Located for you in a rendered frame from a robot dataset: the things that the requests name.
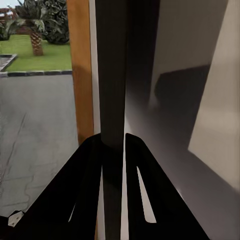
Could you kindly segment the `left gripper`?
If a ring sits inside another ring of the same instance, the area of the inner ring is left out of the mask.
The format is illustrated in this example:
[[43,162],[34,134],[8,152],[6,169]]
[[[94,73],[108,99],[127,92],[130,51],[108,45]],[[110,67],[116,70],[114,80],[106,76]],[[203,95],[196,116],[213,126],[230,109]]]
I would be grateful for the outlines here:
[[9,218],[0,216],[0,240],[4,240],[14,228],[8,225]]

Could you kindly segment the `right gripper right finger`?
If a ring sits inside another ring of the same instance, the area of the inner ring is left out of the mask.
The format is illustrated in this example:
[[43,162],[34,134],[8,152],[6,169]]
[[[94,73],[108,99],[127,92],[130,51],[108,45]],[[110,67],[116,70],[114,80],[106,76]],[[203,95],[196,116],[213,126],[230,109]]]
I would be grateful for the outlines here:
[[[129,240],[210,240],[145,142],[125,135]],[[145,220],[139,168],[156,223]]]

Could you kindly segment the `poster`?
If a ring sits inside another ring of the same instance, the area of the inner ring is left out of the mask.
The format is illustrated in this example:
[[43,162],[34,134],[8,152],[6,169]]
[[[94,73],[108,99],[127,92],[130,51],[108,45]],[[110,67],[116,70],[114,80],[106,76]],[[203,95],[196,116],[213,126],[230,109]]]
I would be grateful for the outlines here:
[[105,240],[121,240],[129,0],[95,0]]

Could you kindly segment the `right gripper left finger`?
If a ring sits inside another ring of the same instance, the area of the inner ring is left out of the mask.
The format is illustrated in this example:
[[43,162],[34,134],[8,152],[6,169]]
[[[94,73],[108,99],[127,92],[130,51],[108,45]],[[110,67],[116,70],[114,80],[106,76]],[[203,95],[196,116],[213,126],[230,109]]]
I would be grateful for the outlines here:
[[87,138],[4,240],[95,240],[101,134]]

